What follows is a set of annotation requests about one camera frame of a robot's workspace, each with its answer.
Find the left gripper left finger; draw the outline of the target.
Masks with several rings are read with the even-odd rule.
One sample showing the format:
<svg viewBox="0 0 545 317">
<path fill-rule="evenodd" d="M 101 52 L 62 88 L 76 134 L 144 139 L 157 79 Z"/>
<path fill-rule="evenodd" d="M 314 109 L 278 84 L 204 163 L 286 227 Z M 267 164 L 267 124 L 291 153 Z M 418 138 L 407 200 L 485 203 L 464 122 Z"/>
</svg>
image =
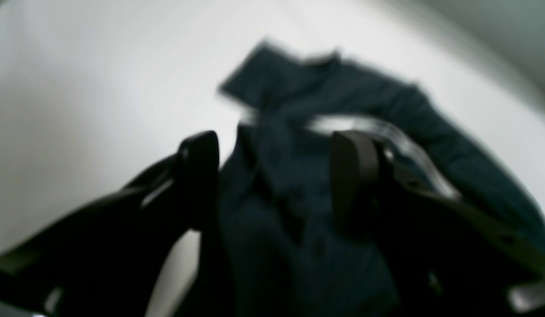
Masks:
<svg viewBox="0 0 545 317">
<path fill-rule="evenodd" d="M 215 209 L 214 131 L 0 254 L 0 301 L 47 317 L 143 317 L 168 253 Z"/>
</svg>

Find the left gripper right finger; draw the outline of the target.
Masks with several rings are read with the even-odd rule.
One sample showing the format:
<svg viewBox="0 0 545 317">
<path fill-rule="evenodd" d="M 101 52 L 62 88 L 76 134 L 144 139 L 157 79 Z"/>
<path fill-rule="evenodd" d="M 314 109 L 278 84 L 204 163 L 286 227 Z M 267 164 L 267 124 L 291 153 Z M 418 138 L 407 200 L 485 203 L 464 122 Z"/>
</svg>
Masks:
<svg viewBox="0 0 545 317">
<path fill-rule="evenodd" d="M 366 134 L 335 132 L 335 227 L 372 238 L 411 317 L 545 317 L 545 252 L 498 219 L 433 193 Z"/>
</svg>

